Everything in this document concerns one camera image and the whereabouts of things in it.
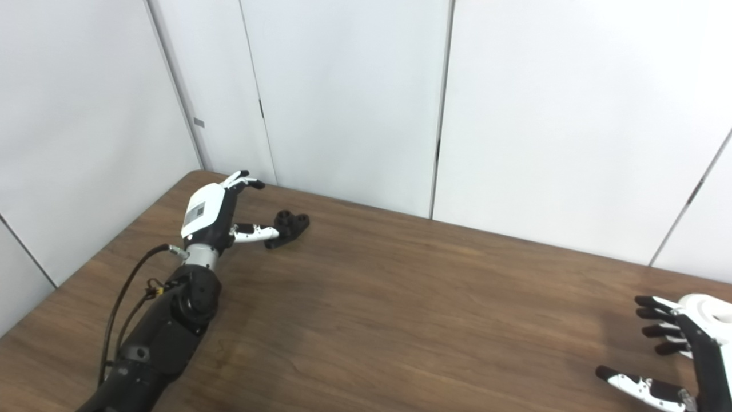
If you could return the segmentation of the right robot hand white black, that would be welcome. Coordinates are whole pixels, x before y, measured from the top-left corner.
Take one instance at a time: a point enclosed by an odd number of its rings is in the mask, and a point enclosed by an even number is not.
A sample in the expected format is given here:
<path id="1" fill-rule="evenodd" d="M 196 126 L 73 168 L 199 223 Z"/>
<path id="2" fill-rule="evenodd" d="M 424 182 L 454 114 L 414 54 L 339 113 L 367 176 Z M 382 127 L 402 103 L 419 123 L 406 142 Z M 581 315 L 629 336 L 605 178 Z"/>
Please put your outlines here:
<path id="1" fill-rule="evenodd" d="M 682 354 L 693 361 L 698 393 L 653 378 L 625 374 L 599 365 L 595 375 L 615 389 L 661 411 L 731 410 L 731 305 L 703 293 L 677 302 L 639 295 L 636 315 L 654 324 L 642 328 L 647 338 L 663 338 L 657 355 Z"/>

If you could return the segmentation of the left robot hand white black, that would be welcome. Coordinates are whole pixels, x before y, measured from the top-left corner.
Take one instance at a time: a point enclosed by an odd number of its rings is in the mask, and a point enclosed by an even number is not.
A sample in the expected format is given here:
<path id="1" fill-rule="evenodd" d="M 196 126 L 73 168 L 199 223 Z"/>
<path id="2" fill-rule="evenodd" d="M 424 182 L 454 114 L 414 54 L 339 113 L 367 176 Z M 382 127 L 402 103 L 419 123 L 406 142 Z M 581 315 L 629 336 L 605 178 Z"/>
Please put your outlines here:
<path id="1" fill-rule="evenodd" d="M 283 226 L 236 224 L 233 221 L 238 196 L 246 187 L 263 189 L 266 184 L 241 170 L 221 183 L 204 185 L 191 196 L 181 227 L 181 238 L 188 253 L 193 251 L 194 245 L 199 245 L 221 254 L 235 243 L 269 241 L 291 234 L 290 229 Z"/>

